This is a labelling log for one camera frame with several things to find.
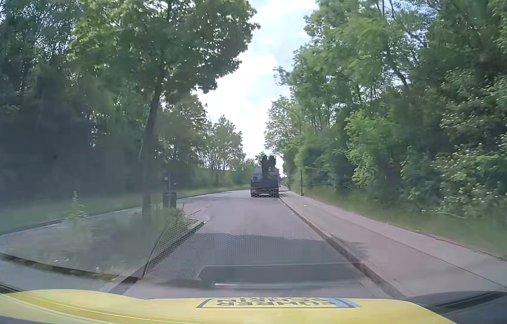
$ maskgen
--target pole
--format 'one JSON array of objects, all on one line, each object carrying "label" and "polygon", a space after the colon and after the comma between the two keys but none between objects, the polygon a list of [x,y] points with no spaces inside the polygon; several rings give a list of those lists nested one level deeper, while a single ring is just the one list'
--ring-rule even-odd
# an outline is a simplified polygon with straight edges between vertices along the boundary
[{"label": "pole", "polygon": [[[297,112],[289,109],[289,108],[285,108],[287,111],[289,111],[290,113],[293,113],[296,117],[297,117],[297,120],[300,122],[300,136],[301,136],[301,118],[300,118],[300,115],[297,114]],[[301,186],[301,189],[300,189],[300,195],[304,195],[304,174],[302,173],[301,171],[301,168],[300,168],[300,186]]]}]

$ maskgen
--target windshield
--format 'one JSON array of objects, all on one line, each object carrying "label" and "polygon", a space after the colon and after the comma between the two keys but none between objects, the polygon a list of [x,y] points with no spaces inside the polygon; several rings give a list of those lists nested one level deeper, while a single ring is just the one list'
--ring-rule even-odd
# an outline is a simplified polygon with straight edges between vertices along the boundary
[{"label": "windshield", "polygon": [[12,292],[501,298],[507,0],[0,0]]}]

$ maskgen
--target truck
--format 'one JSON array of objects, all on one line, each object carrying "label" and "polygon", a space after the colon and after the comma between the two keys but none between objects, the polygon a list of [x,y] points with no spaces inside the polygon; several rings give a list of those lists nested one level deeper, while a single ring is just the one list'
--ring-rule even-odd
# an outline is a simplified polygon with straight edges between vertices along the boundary
[{"label": "truck", "polygon": [[264,156],[261,166],[256,166],[253,170],[250,182],[250,196],[259,197],[260,195],[279,196],[279,170],[275,167],[275,156]]}]

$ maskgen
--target sky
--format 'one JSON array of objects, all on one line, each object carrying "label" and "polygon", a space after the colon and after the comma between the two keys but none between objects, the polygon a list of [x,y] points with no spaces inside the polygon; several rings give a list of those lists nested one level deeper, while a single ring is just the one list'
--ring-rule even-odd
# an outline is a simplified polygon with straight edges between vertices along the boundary
[{"label": "sky", "polygon": [[[218,88],[198,93],[213,122],[225,115],[242,132],[244,152],[253,158],[264,150],[263,132],[267,110],[279,95],[288,95],[286,86],[275,83],[274,67],[290,69],[293,51],[309,41],[304,32],[304,16],[317,9],[315,0],[250,0],[257,14],[251,19],[261,28],[253,33],[248,50],[239,58],[242,63],[234,73],[218,80]],[[277,167],[283,172],[283,161]]]}]

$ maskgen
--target car hood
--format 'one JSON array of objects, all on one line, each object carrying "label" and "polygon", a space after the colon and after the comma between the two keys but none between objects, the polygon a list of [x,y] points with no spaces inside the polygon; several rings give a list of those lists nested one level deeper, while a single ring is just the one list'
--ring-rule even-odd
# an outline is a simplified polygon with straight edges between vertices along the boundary
[{"label": "car hood", "polygon": [[414,303],[391,299],[237,297],[144,300],[73,289],[0,295],[1,320],[4,317],[60,324],[452,323]]}]

